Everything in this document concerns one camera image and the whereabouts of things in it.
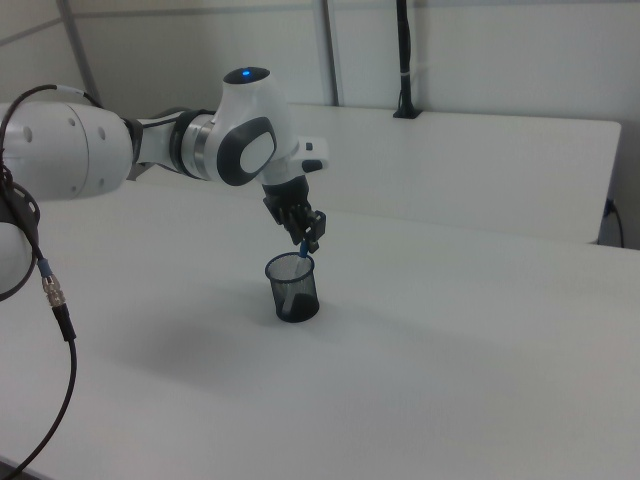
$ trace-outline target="black mesh cup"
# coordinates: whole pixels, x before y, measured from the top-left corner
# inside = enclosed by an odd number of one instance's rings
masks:
[[[309,256],[284,253],[272,259],[264,269],[271,281],[276,314],[290,323],[304,322],[313,317],[320,304],[313,278],[315,264]]]

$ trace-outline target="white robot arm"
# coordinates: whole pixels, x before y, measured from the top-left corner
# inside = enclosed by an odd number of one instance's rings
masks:
[[[7,108],[0,105],[0,117]],[[37,200],[110,192],[133,163],[160,164],[234,186],[257,179],[267,208],[294,244],[305,240],[313,252],[324,233],[324,214],[307,201],[305,174],[326,168],[326,142],[295,134],[284,96],[262,68],[226,75],[217,112],[127,120],[87,105],[24,103],[7,125],[2,158],[15,182]],[[22,203],[27,208],[34,202],[27,196]],[[31,216],[25,212],[23,217]],[[33,269],[31,246],[11,218],[0,199],[0,301],[15,293]]]

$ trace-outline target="white table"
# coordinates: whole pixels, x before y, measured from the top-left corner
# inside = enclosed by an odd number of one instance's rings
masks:
[[[290,325],[263,268],[291,247],[259,201],[128,182],[42,210],[79,370],[35,472],[640,471],[638,252],[327,211],[321,309]],[[57,412],[68,352],[37,278],[0,312],[0,455],[20,461]]]
[[[300,135],[329,144],[326,180],[309,176],[312,204],[578,243],[598,238],[617,123],[436,112],[399,120],[390,110],[311,105],[291,112]],[[159,168],[140,180],[210,188]]]

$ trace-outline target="white wall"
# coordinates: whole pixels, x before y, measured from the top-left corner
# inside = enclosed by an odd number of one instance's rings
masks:
[[[395,2],[333,3],[343,103],[395,108]],[[622,123],[610,195],[619,204],[628,246],[640,248],[640,3],[420,4],[410,12],[418,106]],[[605,225],[604,238],[617,242],[615,222]]]
[[[3,0],[0,9],[0,102],[43,83],[84,88],[55,0]]]
[[[247,65],[268,67],[290,102],[327,101],[311,0],[74,0],[71,8],[101,98],[120,114],[215,109],[224,75]]]

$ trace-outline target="mesh cup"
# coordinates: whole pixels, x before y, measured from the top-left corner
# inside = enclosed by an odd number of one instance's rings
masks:
[[[320,304],[313,278],[313,258],[300,257],[297,252],[273,258],[264,272],[271,281],[276,314],[290,323],[304,322],[313,317]]]

